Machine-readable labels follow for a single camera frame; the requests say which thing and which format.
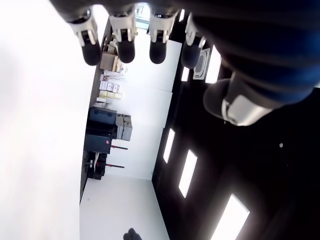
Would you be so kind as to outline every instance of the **dark object on floor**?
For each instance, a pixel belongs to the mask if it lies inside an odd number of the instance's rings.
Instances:
[[[89,152],[88,153],[88,160],[85,163],[85,170],[87,172],[87,177],[90,179],[96,179],[101,180],[102,176],[105,175],[106,172],[106,166],[108,167],[115,167],[115,168],[122,168],[124,169],[124,166],[119,165],[113,165],[107,163],[107,154],[100,153],[98,156],[98,159],[96,160],[96,153],[95,152]]]
[[[142,240],[140,235],[133,228],[123,235],[123,240]]]

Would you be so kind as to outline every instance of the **cardboard box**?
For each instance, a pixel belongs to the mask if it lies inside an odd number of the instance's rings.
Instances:
[[[106,90],[112,92],[113,89],[114,89],[114,84],[111,82],[108,82]]]
[[[107,90],[107,86],[108,86],[108,82],[107,81],[101,81],[99,89],[106,91]]]
[[[107,97],[107,91],[103,91],[103,90],[100,90],[100,92],[99,92],[99,97]]]
[[[112,92],[117,94],[119,92],[119,87],[119,85],[113,85]]]
[[[103,70],[109,70],[114,72],[116,70],[117,61],[117,55],[104,51],[101,56],[100,68]]]
[[[114,98],[119,100],[122,99],[122,93],[115,93]]]
[[[110,99],[114,99],[114,98],[115,98],[115,93],[114,93],[114,92],[107,91],[106,97],[107,97],[107,98],[110,98]]]

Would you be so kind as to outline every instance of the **gray storage box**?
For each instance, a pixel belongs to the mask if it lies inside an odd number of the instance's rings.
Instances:
[[[130,122],[124,122],[123,123],[122,140],[130,141],[132,129],[133,129],[132,128],[132,124]]]
[[[116,138],[117,139],[122,139],[122,135],[123,135],[123,132],[124,132],[124,117],[122,115],[118,114],[116,116],[115,125],[117,125],[117,127],[118,127],[118,130],[117,130],[117,133],[116,133]]]
[[[123,116],[123,121],[126,123],[131,123],[131,116],[128,116],[128,115]]]

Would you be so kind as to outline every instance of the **rectangular ceiling light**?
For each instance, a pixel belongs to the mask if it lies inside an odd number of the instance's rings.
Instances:
[[[194,174],[194,170],[196,167],[197,158],[198,157],[191,150],[188,151],[179,183],[179,189],[184,197],[187,196],[192,175]]]
[[[174,142],[174,138],[175,138],[175,131],[173,131],[170,128],[168,139],[166,140],[166,144],[165,144],[164,154],[163,154],[163,159],[166,163],[168,163],[169,161],[169,156],[171,152],[172,143]]]
[[[250,211],[231,194],[211,240],[236,240]]]
[[[188,81],[188,76],[189,76],[189,68],[184,67],[183,71],[182,71],[181,82],[187,82]]]
[[[207,84],[215,84],[218,80],[218,74],[221,65],[221,56],[216,47],[213,46],[211,57],[209,60],[208,71],[206,72],[205,82]]]
[[[182,9],[180,12],[179,23],[184,19],[184,17],[185,17],[185,10]]]

